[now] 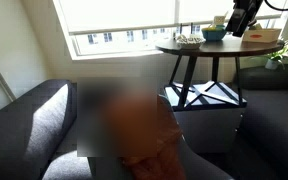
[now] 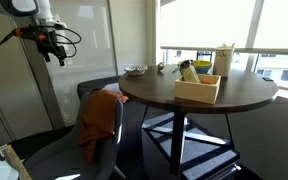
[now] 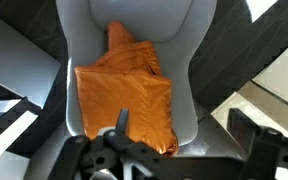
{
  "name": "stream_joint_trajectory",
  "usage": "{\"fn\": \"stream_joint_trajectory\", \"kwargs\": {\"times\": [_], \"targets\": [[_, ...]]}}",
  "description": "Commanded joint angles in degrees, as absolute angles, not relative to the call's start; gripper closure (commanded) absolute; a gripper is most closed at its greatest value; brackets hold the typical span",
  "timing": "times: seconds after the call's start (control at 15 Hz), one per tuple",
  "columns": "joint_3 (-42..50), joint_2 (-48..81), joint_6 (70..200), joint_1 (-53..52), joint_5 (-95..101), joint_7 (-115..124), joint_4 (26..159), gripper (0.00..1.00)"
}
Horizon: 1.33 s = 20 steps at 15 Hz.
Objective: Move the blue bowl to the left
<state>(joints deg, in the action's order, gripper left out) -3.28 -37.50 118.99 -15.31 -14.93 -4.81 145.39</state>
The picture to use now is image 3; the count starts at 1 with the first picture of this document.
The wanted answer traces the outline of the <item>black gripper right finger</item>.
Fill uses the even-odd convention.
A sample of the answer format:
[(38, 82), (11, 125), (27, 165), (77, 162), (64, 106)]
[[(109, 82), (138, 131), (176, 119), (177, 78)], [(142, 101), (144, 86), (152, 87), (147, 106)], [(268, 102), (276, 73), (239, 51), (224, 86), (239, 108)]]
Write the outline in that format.
[(230, 108), (227, 130), (244, 151), (250, 152), (260, 127), (240, 109)]

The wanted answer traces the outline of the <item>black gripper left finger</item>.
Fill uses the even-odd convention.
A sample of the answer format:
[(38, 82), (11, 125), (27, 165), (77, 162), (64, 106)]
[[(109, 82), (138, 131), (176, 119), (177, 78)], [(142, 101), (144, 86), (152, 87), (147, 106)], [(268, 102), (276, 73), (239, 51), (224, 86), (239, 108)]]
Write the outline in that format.
[(117, 123), (116, 123), (116, 130), (120, 133), (125, 134), (127, 129), (129, 119), (129, 110), (128, 109), (122, 109), (119, 113)]

